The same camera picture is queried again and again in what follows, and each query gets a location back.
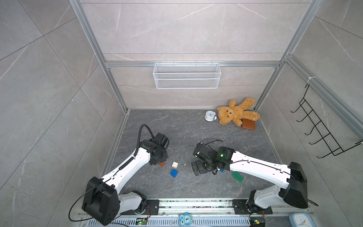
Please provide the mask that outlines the blue lego brick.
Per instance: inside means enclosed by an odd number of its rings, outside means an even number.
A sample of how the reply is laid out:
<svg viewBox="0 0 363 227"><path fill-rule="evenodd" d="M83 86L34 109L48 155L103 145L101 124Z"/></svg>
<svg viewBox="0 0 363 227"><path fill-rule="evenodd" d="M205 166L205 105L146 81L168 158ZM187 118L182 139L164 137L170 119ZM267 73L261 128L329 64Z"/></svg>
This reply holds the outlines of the blue lego brick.
<svg viewBox="0 0 363 227"><path fill-rule="evenodd" d="M177 177L177 175L178 175L178 171L177 171L177 170L175 170L175 169L173 169L173 170L171 171L170 175L171 175L173 178L176 178L176 177Z"/></svg>

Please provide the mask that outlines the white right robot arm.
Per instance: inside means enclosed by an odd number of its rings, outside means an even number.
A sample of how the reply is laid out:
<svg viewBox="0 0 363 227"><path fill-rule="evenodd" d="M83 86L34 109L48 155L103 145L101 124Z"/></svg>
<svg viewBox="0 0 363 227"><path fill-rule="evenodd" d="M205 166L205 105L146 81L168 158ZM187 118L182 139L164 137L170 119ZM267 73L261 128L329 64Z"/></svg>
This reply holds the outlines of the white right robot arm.
<svg viewBox="0 0 363 227"><path fill-rule="evenodd" d="M247 213L261 214L271 206L288 204L308 208L307 178L302 166L296 162L289 165L275 164L249 157L235 149L220 147L212 149L209 145L198 143L193 152L198 158L192 162L196 176L227 170L246 173L268 182L273 186L263 190L252 190L244 204L236 204Z"/></svg>

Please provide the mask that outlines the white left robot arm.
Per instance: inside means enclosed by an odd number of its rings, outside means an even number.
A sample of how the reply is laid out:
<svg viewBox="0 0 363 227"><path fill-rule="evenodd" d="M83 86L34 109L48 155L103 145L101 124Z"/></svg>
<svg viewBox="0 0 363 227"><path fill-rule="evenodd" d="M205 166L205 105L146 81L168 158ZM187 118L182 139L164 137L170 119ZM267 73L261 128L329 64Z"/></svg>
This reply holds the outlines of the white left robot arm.
<svg viewBox="0 0 363 227"><path fill-rule="evenodd" d="M121 194L125 184L144 165L158 165L168 159L169 139L158 133L149 140L143 140L139 147L117 168L101 178L93 177L87 184L82 210L106 226L117 214L134 211L142 214L147 206L147 197L138 192Z"/></svg>

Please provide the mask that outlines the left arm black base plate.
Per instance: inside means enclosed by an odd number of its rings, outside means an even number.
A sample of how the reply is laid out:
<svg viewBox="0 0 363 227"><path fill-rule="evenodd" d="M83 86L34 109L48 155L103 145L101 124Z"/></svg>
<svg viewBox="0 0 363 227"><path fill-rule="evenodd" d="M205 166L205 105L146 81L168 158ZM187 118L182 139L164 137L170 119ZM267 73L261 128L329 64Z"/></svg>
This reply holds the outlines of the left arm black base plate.
<svg viewBox="0 0 363 227"><path fill-rule="evenodd" d="M147 199L146 202L141 204L141 209L136 211L126 211L123 215L157 215L159 213L160 200Z"/></svg>

